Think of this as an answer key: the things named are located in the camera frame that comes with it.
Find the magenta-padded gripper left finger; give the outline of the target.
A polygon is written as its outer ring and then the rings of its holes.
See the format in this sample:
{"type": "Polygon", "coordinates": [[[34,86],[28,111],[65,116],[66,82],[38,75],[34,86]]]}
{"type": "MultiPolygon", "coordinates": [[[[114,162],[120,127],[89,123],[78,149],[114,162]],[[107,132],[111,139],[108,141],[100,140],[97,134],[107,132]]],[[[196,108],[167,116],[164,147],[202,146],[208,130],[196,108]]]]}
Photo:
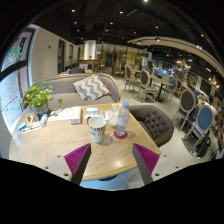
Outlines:
{"type": "Polygon", "coordinates": [[[88,143],[71,151],[65,156],[57,155],[44,165],[43,169],[79,185],[82,181],[90,155],[91,144],[88,143]]]}

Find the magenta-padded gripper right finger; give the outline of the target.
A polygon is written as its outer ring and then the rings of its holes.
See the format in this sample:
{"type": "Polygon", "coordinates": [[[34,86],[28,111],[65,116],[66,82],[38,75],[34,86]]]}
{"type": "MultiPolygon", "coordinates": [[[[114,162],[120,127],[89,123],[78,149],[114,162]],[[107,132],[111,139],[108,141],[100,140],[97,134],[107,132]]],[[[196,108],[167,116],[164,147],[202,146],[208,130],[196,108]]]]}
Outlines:
{"type": "Polygon", "coordinates": [[[179,171],[181,167],[167,155],[134,143],[132,149],[140,175],[145,185],[179,171]]]}

